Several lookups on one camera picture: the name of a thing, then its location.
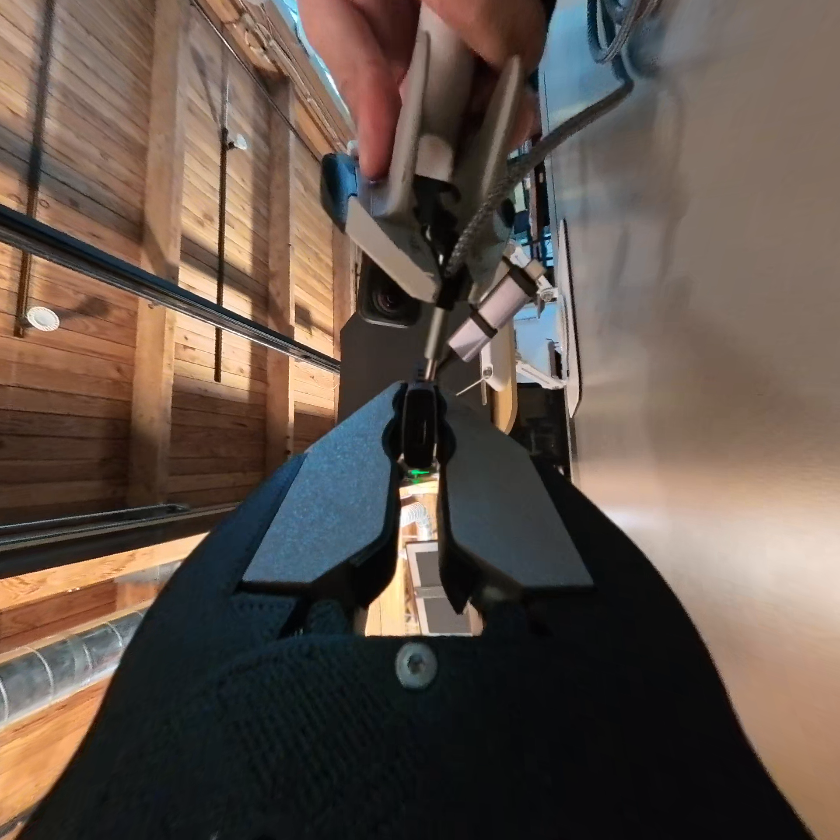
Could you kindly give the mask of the black ceiling track rail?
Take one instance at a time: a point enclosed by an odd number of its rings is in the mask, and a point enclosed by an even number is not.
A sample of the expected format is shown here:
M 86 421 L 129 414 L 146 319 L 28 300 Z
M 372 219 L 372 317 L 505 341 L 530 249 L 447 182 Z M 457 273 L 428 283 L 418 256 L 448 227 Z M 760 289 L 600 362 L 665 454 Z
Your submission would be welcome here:
M 78 238 L 42 224 L 5 204 L 1 205 L 1 240 L 26 254 L 210 324 L 295 361 L 334 375 L 340 373 L 340 362 L 328 355 L 248 320 L 236 311 L 228 310 Z

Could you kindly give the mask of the grey usb hub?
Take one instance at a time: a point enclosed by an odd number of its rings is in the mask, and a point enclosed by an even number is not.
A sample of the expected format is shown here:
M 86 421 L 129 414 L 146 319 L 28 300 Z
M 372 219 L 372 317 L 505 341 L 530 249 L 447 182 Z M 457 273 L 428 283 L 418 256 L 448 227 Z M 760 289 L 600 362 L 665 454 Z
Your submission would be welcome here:
M 402 401 L 400 454 L 403 468 L 426 468 L 436 461 L 438 395 L 430 381 L 410 384 Z

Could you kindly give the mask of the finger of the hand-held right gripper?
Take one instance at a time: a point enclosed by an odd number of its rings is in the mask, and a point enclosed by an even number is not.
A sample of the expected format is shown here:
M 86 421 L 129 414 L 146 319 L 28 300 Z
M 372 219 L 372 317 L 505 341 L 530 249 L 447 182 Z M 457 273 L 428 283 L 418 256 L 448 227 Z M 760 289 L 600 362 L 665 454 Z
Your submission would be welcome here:
M 374 219 L 360 198 L 352 196 L 344 231 L 363 255 L 409 297 L 436 302 L 440 290 L 438 270 L 429 247 L 416 230 Z
M 514 56 L 507 61 L 492 94 L 485 117 L 463 155 L 463 230 L 484 206 L 496 185 L 507 171 L 508 143 L 511 138 L 522 94 L 524 73 L 522 60 Z M 497 273 L 502 253 L 511 235 L 512 221 L 500 212 L 508 198 L 504 193 L 480 224 L 465 252 L 465 266 L 471 285 L 466 293 L 469 303 L 477 303 L 486 293 Z

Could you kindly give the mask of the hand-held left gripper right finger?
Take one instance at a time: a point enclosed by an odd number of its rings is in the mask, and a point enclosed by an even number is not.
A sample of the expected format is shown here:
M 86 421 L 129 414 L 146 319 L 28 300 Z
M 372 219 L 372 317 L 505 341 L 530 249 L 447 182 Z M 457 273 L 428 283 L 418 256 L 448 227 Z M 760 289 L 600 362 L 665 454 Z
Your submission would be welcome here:
M 436 397 L 439 576 L 455 613 L 591 590 L 527 450 L 455 395 L 437 388 Z

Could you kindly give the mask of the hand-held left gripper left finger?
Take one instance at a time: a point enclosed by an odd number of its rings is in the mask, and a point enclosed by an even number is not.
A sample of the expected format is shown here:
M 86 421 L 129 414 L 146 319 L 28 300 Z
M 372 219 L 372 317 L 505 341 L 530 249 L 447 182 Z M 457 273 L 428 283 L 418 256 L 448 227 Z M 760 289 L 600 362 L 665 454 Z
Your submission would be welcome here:
M 367 607 L 396 566 L 398 474 L 390 450 L 404 384 L 313 444 L 245 571 L 250 592 Z

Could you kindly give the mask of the silver ventilation duct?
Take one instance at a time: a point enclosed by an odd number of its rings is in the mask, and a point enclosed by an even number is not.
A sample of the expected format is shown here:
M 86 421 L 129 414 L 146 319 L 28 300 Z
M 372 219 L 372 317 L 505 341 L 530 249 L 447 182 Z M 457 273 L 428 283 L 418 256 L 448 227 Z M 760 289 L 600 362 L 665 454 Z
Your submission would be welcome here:
M 111 676 L 147 612 L 126 613 L 3 661 L 1 729 Z

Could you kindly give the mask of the person's right hand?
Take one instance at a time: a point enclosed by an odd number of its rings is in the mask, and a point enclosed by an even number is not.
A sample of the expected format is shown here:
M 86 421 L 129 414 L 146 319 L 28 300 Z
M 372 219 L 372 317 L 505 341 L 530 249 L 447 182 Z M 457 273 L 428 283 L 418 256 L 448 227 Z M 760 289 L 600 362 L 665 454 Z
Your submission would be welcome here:
M 428 6 L 476 55 L 463 130 L 481 125 L 499 75 L 513 57 L 526 74 L 543 55 L 554 1 L 307 1 L 299 14 L 356 130 L 360 168 L 378 181 L 390 168 L 404 78 L 419 10 Z

